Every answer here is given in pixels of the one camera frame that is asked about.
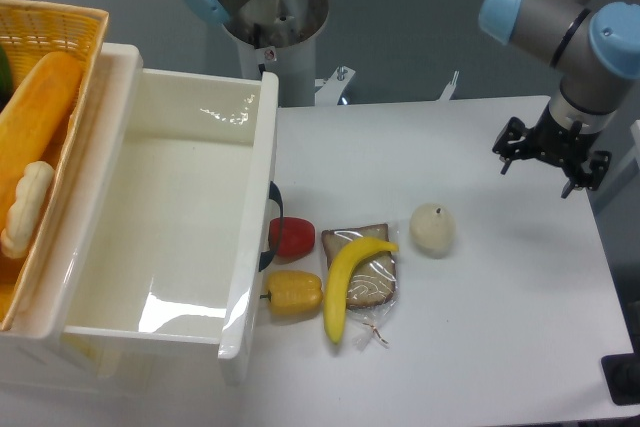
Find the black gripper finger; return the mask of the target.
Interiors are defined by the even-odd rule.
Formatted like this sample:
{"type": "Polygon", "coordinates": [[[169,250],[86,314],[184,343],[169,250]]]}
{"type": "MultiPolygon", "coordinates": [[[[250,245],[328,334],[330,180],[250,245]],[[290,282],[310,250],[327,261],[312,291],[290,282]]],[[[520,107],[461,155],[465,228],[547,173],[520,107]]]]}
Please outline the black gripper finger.
{"type": "Polygon", "coordinates": [[[529,160],[537,154],[533,129],[521,119],[511,117],[497,136],[492,151],[503,163],[500,173],[505,175],[514,161],[529,160]]]}
{"type": "Polygon", "coordinates": [[[587,167],[575,159],[566,160],[561,165],[561,169],[567,177],[561,198],[566,199],[575,190],[597,191],[609,170],[610,162],[611,153],[609,151],[591,152],[588,156],[587,167]]]}

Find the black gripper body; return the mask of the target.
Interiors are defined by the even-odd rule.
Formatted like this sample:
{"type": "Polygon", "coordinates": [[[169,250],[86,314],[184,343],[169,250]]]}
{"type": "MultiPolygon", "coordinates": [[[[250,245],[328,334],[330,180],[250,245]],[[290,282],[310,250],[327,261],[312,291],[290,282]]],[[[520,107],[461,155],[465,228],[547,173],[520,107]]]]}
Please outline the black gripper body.
{"type": "Polygon", "coordinates": [[[575,121],[561,126],[547,105],[536,125],[525,138],[525,159],[536,159],[554,167],[590,168],[603,163],[603,152],[592,151],[598,133],[583,133],[584,124],[575,121]]]}

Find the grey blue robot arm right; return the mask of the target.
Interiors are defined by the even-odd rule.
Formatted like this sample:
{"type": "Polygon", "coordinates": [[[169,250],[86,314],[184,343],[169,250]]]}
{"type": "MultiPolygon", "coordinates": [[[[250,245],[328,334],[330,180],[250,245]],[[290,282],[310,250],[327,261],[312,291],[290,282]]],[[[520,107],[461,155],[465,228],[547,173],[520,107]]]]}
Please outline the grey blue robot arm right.
{"type": "Polygon", "coordinates": [[[492,150],[504,165],[536,159],[562,170],[562,194],[597,190],[611,153],[592,147],[639,79],[639,7],[590,0],[484,0],[480,29],[562,73],[537,123],[511,118],[492,150]]]}

